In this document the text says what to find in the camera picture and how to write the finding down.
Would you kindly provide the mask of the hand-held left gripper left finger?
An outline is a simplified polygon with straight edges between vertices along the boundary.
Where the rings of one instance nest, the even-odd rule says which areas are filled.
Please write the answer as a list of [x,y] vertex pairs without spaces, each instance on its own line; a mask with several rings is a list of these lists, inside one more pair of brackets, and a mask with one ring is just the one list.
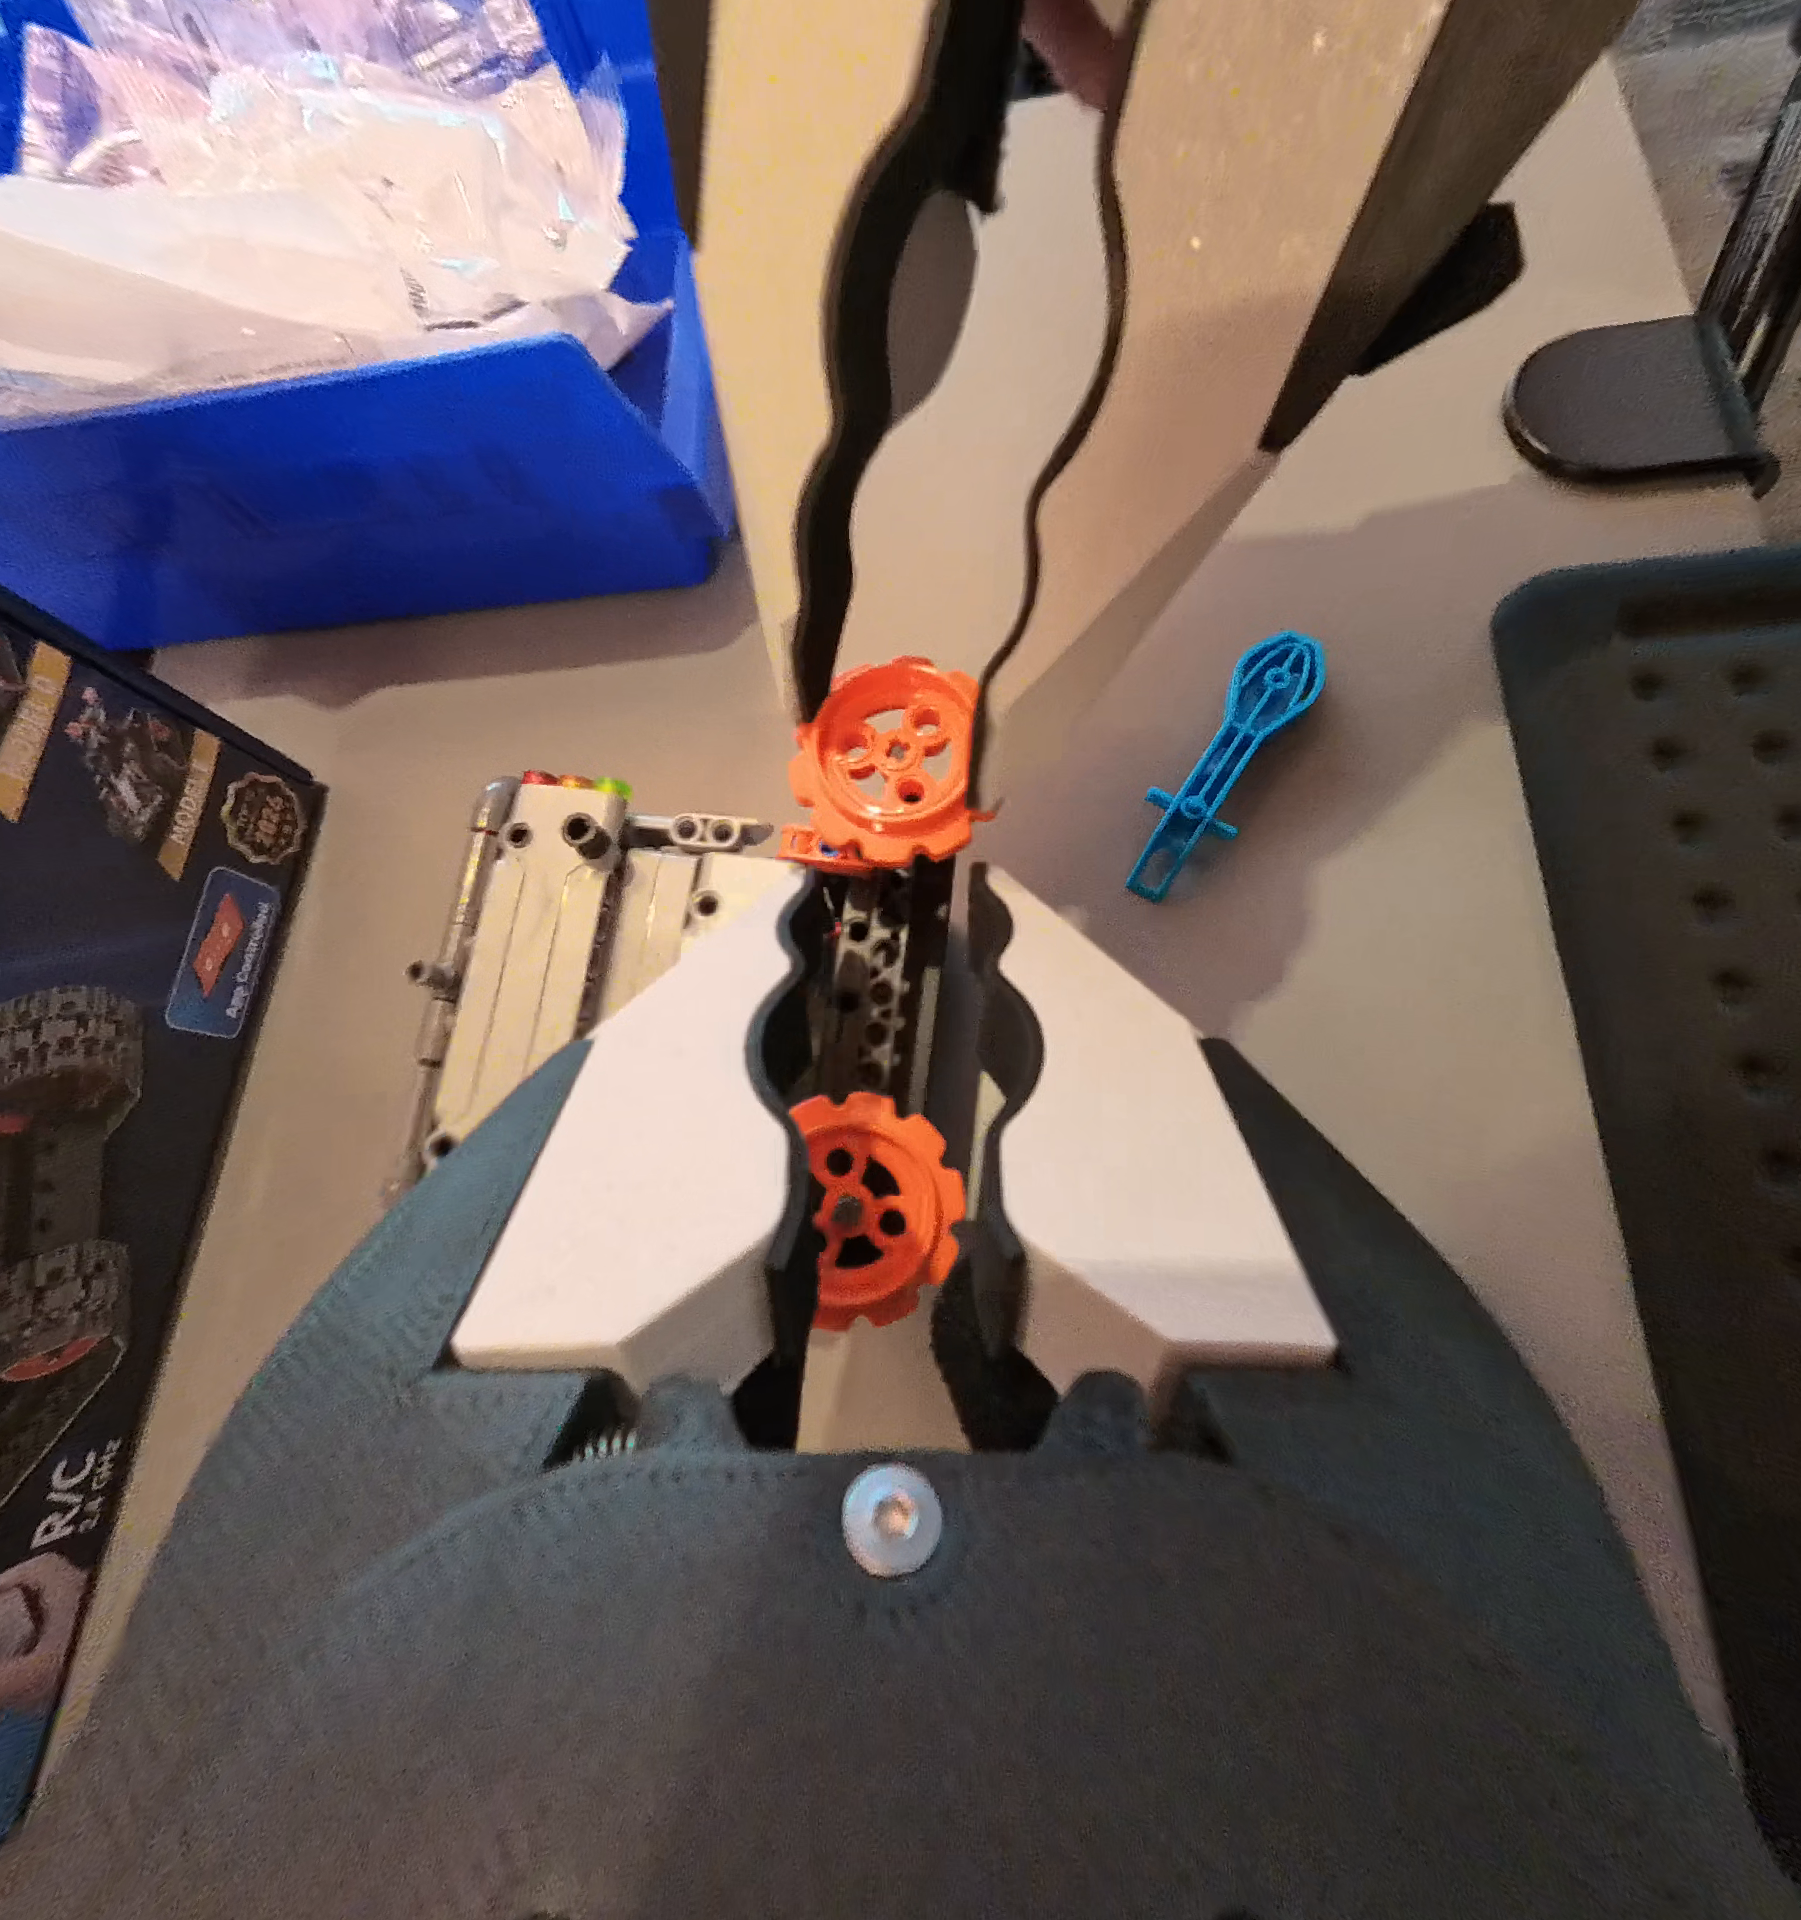
[[805,871],[599,1023],[450,1332],[480,1373],[611,1373],[721,1393],[773,1352],[769,1248],[793,1199],[760,1023],[793,983]]

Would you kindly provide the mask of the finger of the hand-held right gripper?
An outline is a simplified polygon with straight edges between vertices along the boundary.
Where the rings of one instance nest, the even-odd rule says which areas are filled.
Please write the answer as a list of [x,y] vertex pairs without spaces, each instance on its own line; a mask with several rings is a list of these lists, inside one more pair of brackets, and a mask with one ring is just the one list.
[[1273,403],[1440,2],[1137,2],[1103,117],[1107,339],[1034,479],[984,755],[1054,755],[1270,476]]
[[696,273],[790,714],[832,688],[852,503],[896,427],[890,316],[937,196],[1000,203],[1024,2],[714,2]]

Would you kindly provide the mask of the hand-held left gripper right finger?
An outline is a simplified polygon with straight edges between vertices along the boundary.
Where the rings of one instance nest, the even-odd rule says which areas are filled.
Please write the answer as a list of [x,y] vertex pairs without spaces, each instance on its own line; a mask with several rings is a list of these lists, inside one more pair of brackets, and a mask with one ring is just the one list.
[[1122,1373],[1325,1367],[1337,1329],[1195,1027],[1004,868],[973,868],[967,1278],[988,1358]]

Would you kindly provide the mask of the orange sprocket wheel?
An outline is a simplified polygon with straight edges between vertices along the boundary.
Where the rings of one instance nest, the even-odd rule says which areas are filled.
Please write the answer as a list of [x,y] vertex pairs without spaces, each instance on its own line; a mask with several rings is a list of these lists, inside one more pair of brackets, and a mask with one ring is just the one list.
[[924,1115],[891,1098],[852,1092],[790,1106],[805,1144],[818,1232],[818,1332],[890,1326],[957,1267],[967,1217],[961,1171]]
[[805,819],[781,829],[779,858],[867,875],[967,850],[996,817],[970,793],[979,707],[976,676],[924,656],[845,671],[793,734]]

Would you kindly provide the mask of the grey building-block robot model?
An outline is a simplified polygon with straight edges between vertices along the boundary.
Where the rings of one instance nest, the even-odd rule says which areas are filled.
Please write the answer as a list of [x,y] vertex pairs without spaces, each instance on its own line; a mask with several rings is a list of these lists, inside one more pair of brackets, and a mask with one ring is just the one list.
[[[591,1036],[682,954],[769,895],[785,829],[735,811],[638,811],[626,782],[524,771],[472,817],[427,993],[393,1203],[556,1048]],[[952,861],[860,871],[820,858],[827,925],[803,981],[805,1042],[773,1084],[787,1103],[873,1092],[918,1112],[931,1092]]]

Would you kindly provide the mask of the person's right hand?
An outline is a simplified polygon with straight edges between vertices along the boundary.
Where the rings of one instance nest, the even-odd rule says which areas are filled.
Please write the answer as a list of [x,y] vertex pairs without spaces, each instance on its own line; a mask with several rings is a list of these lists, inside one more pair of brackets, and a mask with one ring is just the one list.
[[1024,2],[1024,38],[1061,93],[1115,117],[1148,2]]

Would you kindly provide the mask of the black round-base stand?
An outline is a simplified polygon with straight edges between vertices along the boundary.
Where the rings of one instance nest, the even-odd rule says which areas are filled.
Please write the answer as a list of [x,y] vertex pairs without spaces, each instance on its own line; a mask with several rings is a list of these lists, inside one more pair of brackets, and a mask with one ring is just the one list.
[[1774,488],[1760,413],[1801,331],[1801,11],[1787,35],[1796,67],[1698,307],[1565,334],[1513,379],[1507,433],[1552,476]]

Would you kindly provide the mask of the blue plastic separator tool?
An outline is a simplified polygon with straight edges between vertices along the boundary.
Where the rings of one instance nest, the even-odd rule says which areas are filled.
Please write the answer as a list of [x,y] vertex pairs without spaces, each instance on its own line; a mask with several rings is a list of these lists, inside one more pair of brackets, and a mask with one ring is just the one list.
[[1207,840],[1239,837],[1225,819],[1234,787],[1268,743],[1297,725],[1327,683],[1327,656],[1318,638],[1277,632],[1262,638],[1231,668],[1222,717],[1201,755],[1174,787],[1148,787],[1152,832],[1127,871],[1127,895],[1163,902],[1192,852]]

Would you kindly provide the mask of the blue plastic bin with bags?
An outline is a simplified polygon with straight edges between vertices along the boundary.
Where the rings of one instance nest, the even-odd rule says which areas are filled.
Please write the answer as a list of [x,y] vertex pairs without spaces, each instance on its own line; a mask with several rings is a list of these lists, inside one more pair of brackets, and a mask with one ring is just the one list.
[[626,108],[615,370],[562,337],[0,427],[0,586],[108,650],[696,586],[735,533],[647,2],[536,2]]

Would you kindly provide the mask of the clear plastic parts bags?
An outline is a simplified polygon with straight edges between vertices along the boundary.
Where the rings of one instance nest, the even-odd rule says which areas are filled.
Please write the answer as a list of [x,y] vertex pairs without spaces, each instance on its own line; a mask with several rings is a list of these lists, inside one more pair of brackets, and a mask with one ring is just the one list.
[[0,2],[0,422],[572,337],[620,367],[624,75],[535,2]]

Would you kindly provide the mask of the dark blue robot kit box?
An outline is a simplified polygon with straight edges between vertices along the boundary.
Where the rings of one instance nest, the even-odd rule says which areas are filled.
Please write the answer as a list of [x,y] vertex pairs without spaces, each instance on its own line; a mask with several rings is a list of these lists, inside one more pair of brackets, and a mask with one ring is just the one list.
[[323,799],[0,586],[0,1843],[61,1718]]

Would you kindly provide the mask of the black dimpled chair seat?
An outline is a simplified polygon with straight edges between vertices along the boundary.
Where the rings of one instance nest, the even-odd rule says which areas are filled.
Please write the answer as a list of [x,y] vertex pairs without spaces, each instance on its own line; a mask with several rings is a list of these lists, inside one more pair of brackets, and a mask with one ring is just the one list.
[[1741,1779],[1801,1883],[1801,543],[1492,619]]

